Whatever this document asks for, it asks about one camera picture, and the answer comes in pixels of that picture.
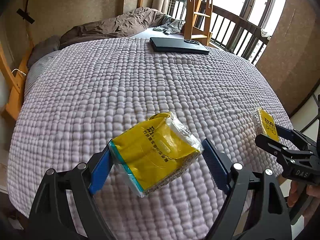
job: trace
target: textured bedspread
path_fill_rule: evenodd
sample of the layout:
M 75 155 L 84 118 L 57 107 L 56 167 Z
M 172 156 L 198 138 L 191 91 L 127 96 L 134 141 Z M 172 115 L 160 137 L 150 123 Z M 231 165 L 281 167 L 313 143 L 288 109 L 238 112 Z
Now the textured bedspread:
M 48 168 L 70 170 L 113 137 L 158 112 L 173 111 L 199 140 L 214 141 L 248 169 L 282 168 L 254 144 L 252 111 L 262 106 L 291 128 L 277 96 L 243 58 L 154 53 L 147 39 L 89 41 L 63 49 L 25 98 L 10 148 L 8 191 L 28 216 Z M 78 232 L 85 234 L 70 209 Z M 113 169 L 97 205 L 118 239 L 201 239 L 224 198 L 202 158 L 148 197 L 131 193 Z

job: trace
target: plastic packaging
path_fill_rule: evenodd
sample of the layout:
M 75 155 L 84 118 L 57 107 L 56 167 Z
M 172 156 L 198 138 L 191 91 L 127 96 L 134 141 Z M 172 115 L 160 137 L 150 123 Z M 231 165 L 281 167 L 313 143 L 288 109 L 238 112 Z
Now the plastic packaging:
M 136 124 L 111 140 L 109 148 L 116 169 L 140 197 L 181 176 L 203 151 L 172 112 Z
M 261 36 L 266 37 L 270 41 L 272 34 L 268 33 L 265 29 L 261 29 Z
M 252 120 L 256 135 L 264 134 L 277 142 L 279 141 L 275 121 L 272 116 L 261 107 L 258 107 L 253 112 Z

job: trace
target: gray pillowcase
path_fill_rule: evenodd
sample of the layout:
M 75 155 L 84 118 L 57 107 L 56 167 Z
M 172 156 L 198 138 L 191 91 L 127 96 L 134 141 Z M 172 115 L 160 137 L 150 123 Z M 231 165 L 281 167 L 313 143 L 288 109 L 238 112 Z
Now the gray pillowcase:
M 60 45 L 60 37 L 57 35 L 51 36 L 50 38 L 47 38 L 44 41 L 39 42 L 34 48 L 30 55 L 30 58 L 28 60 L 28 69 L 31 68 L 31 66 L 36 63 L 39 59 L 41 59 L 43 56 L 53 52 L 57 51 Z
M 60 53 L 60 50 L 53 51 L 45 56 L 43 56 L 40 60 L 38 60 L 30 69 L 27 79 L 26 79 L 26 85 L 24 88 L 24 98 L 27 98 L 28 94 L 30 93 L 33 85 L 36 83 L 38 77 L 40 77 L 48 68 L 48 63 L 56 55 Z

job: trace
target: balcony railing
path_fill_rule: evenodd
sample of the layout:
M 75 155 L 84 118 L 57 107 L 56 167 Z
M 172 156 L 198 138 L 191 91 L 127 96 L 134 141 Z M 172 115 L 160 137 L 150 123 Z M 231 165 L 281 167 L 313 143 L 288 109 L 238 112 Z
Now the balcony railing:
M 204 8 L 205 3 L 202 2 L 199 12 L 204 13 Z M 186 0 L 169 0 L 167 14 L 184 20 Z M 258 26 L 217 6 L 213 6 L 212 23 L 211 43 L 256 64 L 268 44 Z M 203 16 L 198 16 L 195 26 L 203 29 Z

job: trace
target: human hand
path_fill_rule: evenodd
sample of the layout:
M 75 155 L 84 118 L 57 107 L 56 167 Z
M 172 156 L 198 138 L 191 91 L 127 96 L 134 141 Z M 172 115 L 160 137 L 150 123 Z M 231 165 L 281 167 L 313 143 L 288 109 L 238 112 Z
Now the human hand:
M 297 192 L 298 189 L 298 183 L 294 180 L 291 181 L 289 196 L 288 196 L 288 206 L 293 207 L 294 204 L 297 202 L 299 195 Z M 320 203 L 320 186 L 307 186 L 306 190 L 307 194 L 309 196 L 315 197 L 310 205 L 306 208 L 306 210 L 303 212 L 303 217 L 305 218 L 305 225 L 309 222 L 310 218 L 313 216 L 314 212 L 316 211 L 319 203 Z

